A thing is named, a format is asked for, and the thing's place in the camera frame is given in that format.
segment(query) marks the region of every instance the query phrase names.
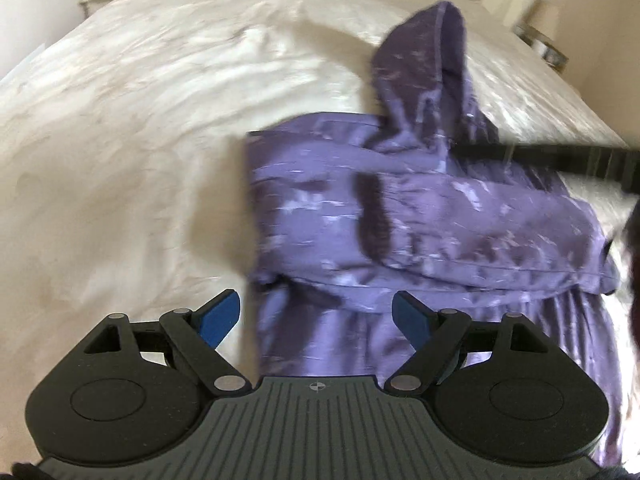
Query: white bedspread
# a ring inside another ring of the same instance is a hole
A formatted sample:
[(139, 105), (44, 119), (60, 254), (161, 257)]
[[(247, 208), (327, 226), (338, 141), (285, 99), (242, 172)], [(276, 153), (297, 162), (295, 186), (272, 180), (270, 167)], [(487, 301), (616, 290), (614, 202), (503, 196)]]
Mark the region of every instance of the white bedspread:
[[(157, 319), (244, 294), (255, 235), (242, 136), (307, 112), (378, 111), (371, 54), (436, 1), (116, 0), (0, 87), (0, 470), (37, 460), (26, 398), (105, 315)], [(482, 7), (452, 1), (503, 134), (620, 142)], [(610, 214), (609, 190), (572, 189), (600, 200), (606, 226), (626, 212)], [(624, 295), (607, 308), (630, 393)], [(255, 378), (247, 303), (221, 352)]]

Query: wrinkled fabric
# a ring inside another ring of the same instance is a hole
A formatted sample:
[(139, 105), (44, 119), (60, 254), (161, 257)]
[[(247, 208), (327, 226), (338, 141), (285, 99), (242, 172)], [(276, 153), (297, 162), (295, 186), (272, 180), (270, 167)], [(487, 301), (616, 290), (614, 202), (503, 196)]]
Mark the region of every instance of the wrinkled fabric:
[(413, 353), (390, 317), (398, 290), (477, 320), (523, 312), (603, 389), (594, 458), (615, 464), (620, 368), (599, 295), (618, 276), (604, 236), (557, 175), (449, 157), (453, 140), (496, 140), (464, 48), (462, 17), (441, 2), (374, 55), (388, 118), (311, 114), (249, 136), (261, 371), (384, 380)]

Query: wall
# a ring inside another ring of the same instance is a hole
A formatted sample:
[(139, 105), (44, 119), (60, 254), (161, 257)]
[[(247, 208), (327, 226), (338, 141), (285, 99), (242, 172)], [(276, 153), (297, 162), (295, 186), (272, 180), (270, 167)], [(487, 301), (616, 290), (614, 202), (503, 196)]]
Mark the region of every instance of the wall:
[(584, 101), (623, 139), (640, 145), (640, 0), (624, 0), (581, 92)]
[(0, 0), (0, 78), (82, 22), (79, 0)]
[(551, 0), (561, 9), (554, 44), (568, 58), (563, 74), (572, 86), (582, 85), (594, 69), (616, 26), (625, 0)]

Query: bed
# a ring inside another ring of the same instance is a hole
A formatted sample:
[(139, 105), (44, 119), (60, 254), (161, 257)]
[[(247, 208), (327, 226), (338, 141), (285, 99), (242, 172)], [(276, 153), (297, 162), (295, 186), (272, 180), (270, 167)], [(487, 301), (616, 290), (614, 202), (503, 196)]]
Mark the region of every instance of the bed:
[[(220, 351), (256, 378), (246, 294), (256, 237), (242, 138), (308, 112), (378, 112), (375, 47), (436, 1), (116, 0), (0, 86), (0, 470), (37, 460), (25, 400), (111, 312), (157, 319), (235, 288), (244, 311)], [(506, 15), (451, 1), (466, 19), (482, 110), (501, 136), (622, 144), (508, 32)], [(622, 225), (631, 199), (566, 182), (606, 231)], [(612, 254), (624, 274), (622, 247)], [(604, 301), (628, 461), (640, 449), (640, 388), (626, 287)]]

